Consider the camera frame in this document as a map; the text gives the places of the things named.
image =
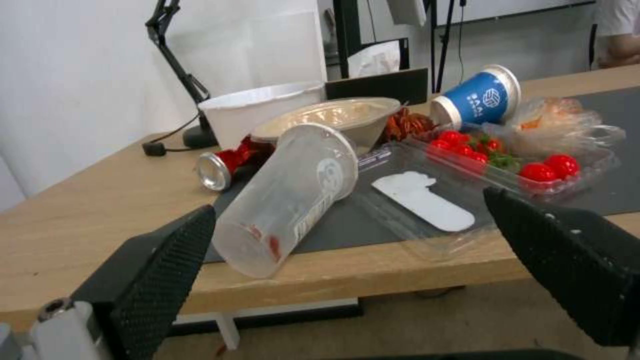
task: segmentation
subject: white paper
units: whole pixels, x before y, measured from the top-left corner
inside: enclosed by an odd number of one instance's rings
[[[373,187],[442,231],[466,230],[476,222],[467,210],[429,191],[436,179],[415,171],[381,177]]]
[[[348,59],[349,78],[387,74],[400,70],[400,43],[397,40],[369,46]]]

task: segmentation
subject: cup label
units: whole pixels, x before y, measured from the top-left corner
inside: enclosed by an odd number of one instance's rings
[[[298,243],[311,227],[329,209],[333,200],[342,190],[344,175],[340,163],[335,159],[322,159],[316,167],[318,184],[320,184],[320,201],[309,209],[309,212],[293,227],[293,235]]]

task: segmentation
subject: wooden table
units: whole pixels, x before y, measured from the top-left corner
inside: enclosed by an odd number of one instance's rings
[[[640,85],[640,65],[526,81],[523,95],[571,96]],[[413,111],[428,112],[427,105]],[[0,322],[26,330],[38,308],[71,294],[123,241],[212,202],[194,171],[200,151],[148,158],[142,141],[0,214]],[[640,236],[640,214],[614,223]],[[498,233],[446,262],[420,241],[291,256],[271,279],[204,265],[183,314],[362,297],[529,276]]]

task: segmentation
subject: clear plastic tray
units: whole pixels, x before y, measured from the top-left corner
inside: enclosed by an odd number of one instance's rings
[[[424,151],[407,143],[392,142],[360,158],[358,184],[351,194],[355,204],[390,229],[411,251],[428,261],[450,259],[468,249],[488,231],[495,229],[484,205],[482,190],[488,183],[471,179],[448,165],[433,161]],[[379,192],[371,183],[392,174],[416,171],[436,179],[429,189],[471,212],[475,224],[466,231],[448,233],[437,229]]]
[[[612,150],[595,146],[585,147],[576,149],[575,153],[570,154],[581,166],[580,172],[576,176],[565,180],[534,181],[492,165],[487,165],[486,168],[479,170],[477,163],[469,158],[450,151],[429,147],[428,142],[435,139],[436,136],[436,132],[430,132],[421,135],[420,138],[405,140],[405,144],[422,151],[432,160],[437,160],[451,168],[455,168],[458,172],[464,173],[468,177],[481,179],[488,184],[505,188],[521,196],[535,197],[542,201],[557,201],[567,195],[588,188],[602,174],[620,165],[619,159]],[[522,157],[517,158],[517,160],[524,164],[533,161],[544,161],[544,156]]]

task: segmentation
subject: blue paper cup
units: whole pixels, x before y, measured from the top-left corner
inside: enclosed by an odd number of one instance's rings
[[[481,72],[431,101],[437,124],[494,124],[509,117],[520,103],[520,83],[509,69],[487,65]]]

